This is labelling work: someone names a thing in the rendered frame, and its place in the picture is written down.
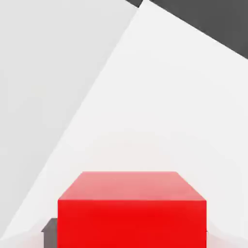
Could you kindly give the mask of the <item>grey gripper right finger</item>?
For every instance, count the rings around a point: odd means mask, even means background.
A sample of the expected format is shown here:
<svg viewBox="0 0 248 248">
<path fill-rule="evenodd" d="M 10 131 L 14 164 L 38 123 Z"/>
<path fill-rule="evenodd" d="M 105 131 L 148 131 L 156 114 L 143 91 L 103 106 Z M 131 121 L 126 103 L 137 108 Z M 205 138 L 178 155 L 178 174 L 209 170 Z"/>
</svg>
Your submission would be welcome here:
<svg viewBox="0 0 248 248">
<path fill-rule="evenodd" d="M 240 248 L 240 242 L 230 235 L 207 231 L 207 248 Z"/>
</svg>

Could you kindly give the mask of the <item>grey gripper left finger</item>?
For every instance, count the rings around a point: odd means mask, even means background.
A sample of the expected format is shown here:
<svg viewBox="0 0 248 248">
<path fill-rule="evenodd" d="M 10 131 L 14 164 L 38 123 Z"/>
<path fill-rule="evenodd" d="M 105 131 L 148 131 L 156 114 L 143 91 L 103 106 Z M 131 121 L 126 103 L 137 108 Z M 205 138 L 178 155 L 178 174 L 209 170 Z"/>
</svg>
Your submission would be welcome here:
<svg viewBox="0 0 248 248">
<path fill-rule="evenodd" d="M 11 237 L 7 248 L 57 248 L 57 219 L 38 221 L 28 231 Z"/>
</svg>

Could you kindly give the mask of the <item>small red cube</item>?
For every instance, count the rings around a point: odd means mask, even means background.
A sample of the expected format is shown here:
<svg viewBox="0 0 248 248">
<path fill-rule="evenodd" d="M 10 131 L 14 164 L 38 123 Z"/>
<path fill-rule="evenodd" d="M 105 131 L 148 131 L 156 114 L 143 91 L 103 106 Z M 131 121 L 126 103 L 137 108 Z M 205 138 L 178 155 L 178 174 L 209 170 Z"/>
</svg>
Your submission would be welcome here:
<svg viewBox="0 0 248 248">
<path fill-rule="evenodd" d="M 176 172 L 83 172 L 58 199 L 58 248 L 206 248 L 207 202 Z"/>
</svg>

